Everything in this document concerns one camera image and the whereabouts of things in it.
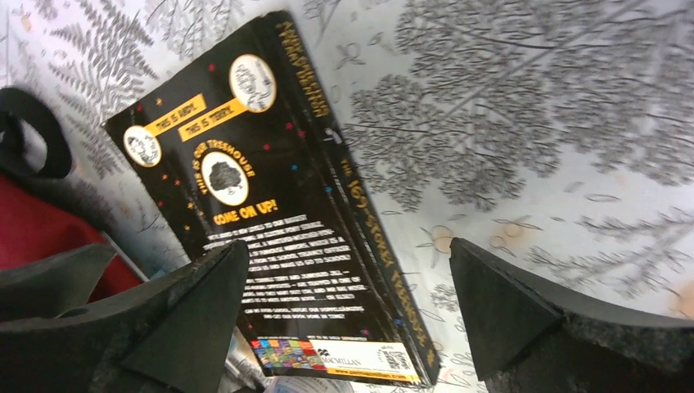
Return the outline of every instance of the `black bag handle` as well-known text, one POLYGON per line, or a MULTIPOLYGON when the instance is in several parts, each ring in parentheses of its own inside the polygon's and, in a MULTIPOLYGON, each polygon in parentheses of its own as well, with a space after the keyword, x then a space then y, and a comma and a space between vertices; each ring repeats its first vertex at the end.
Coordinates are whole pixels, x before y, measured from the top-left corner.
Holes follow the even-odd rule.
POLYGON ((70 149, 51 110, 23 90, 0 88, 0 170, 21 177, 64 178, 71 168, 70 149), (46 163, 38 172, 22 156, 25 144, 21 120, 46 142, 46 163))

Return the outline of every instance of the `cartoon face drawing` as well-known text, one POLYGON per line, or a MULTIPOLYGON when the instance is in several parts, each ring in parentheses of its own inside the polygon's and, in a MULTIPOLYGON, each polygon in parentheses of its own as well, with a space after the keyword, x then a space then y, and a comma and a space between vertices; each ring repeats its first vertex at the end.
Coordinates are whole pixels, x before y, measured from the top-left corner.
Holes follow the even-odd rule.
POLYGON ((130 137, 130 138, 128 138, 128 145, 130 147, 130 150, 134 154, 137 154, 138 156, 140 156, 140 158, 142 159, 142 162, 145 165, 154 164, 155 157, 153 157, 152 155, 150 155, 147 152, 145 141, 141 140, 140 138, 130 137))
POLYGON ((255 75, 250 72, 248 67, 239 65, 234 74, 239 89, 250 96, 255 95, 255 75))

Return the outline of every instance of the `book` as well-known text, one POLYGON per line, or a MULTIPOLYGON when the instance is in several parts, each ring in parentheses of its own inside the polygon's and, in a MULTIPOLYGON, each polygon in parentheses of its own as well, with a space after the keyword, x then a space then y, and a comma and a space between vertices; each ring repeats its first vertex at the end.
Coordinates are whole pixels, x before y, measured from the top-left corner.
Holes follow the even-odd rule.
POLYGON ((430 386, 439 357, 291 14, 253 19, 105 124, 195 260, 243 240, 266 375, 430 386))

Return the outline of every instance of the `gray tree print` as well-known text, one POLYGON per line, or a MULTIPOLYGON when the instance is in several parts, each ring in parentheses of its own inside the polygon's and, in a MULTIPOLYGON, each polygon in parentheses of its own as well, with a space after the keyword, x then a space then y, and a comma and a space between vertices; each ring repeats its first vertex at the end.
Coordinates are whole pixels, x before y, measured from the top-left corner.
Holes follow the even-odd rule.
POLYGON ((332 16, 335 15, 335 10, 341 0, 304 0, 304 17, 307 20, 318 21, 318 39, 316 44, 321 42, 323 35, 330 24, 332 16))
POLYGON ((29 53, 29 43, 19 39, 11 39, 10 32, 7 32, 7 73, 13 83, 21 82, 23 88, 26 88, 32 93, 36 93, 38 88, 38 75, 36 67, 36 59, 34 55, 29 53), (14 61, 10 61, 10 42, 14 41, 17 48, 17 57, 14 61))
POLYGON ((0 86, 9 83, 10 75, 10 12, 7 15, 0 15, 0 86))
POLYGON ((396 42, 412 77, 351 97, 368 184, 409 211, 429 183, 489 211, 554 174, 565 147, 602 172, 689 183, 694 2, 643 3, 408 1, 396 42))
POLYGON ((58 17, 58 10, 53 4, 55 0, 34 0, 36 12, 46 20, 54 20, 58 17))
POLYGON ((444 283, 436 284, 434 290, 431 291, 431 303, 437 309, 445 309, 452 313, 460 309, 455 287, 444 283))
POLYGON ((659 214, 655 220, 639 220, 632 224, 614 218, 596 222, 588 217, 583 217, 577 224, 598 237, 610 237, 625 243, 645 239, 647 244, 636 251, 566 258, 532 247, 526 260, 533 267, 549 269, 566 287, 590 288, 602 283, 624 298, 634 299, 645 291, 669 290, 669 282, 662 276, 662 270, 683 273, 685 264, 693 261, 676 246, 694 232, 694 210, 671 208, 668 214, 659 214))
POLYGON ((146 26, 169 50, 192 59, 226 38, 244 16, 241 0, 146 0, 146 26))
POLYGON ((241 172, 226 162, 215 162, 210 172, 210 187, 215 191, 243 187, 241 186, 241 172))
POLYGON ((145 62, 141 46, 150 47, 152 39, 136 19, 117 10, 110 0, 100 0, 95 8, 88 0, 78 0, 87 26, 71 24, 51 31, 50 35, 71 44, 80 53, 79 60, 49 64, 61 81, 58 96, 79 114, 69 117, 69 131, 76 131, 100 178, 122 173, 124 159, 113 142, 99 133, 100 123, 145 92, 144 80, 158 79, 145 62))

